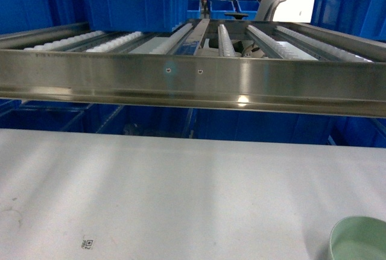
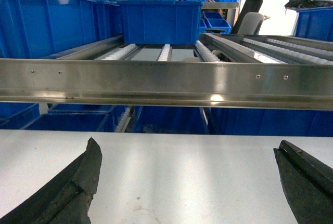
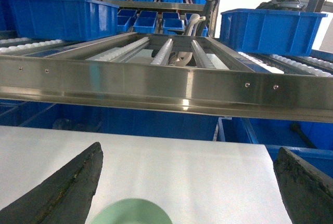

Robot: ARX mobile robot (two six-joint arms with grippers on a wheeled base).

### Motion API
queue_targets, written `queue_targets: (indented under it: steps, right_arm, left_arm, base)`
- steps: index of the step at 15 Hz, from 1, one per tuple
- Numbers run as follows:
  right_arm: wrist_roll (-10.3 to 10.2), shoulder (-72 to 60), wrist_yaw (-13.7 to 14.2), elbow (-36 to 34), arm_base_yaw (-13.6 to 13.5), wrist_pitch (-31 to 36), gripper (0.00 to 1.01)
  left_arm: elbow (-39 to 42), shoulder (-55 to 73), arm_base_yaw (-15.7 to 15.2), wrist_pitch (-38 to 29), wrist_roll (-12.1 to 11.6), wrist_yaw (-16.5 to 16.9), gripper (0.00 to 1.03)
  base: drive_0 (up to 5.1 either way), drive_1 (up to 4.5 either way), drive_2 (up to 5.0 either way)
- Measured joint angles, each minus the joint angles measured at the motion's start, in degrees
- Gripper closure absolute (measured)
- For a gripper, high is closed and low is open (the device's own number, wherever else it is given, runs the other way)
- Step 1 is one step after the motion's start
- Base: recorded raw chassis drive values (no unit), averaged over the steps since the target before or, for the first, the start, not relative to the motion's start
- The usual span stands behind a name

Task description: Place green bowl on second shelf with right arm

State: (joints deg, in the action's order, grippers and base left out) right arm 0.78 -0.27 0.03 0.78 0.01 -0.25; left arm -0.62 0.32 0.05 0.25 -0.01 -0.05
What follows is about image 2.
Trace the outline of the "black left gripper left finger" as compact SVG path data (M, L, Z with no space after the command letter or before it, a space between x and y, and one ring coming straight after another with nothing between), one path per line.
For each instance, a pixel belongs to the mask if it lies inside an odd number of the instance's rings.
M97 193L102 152L90 138L86 150L1 223L91 223L88 211Z

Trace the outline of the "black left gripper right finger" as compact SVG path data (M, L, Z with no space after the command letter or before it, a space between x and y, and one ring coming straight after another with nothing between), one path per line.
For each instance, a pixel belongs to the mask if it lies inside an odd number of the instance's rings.
M332 223L332 168L287 140L273 151L297 223Z

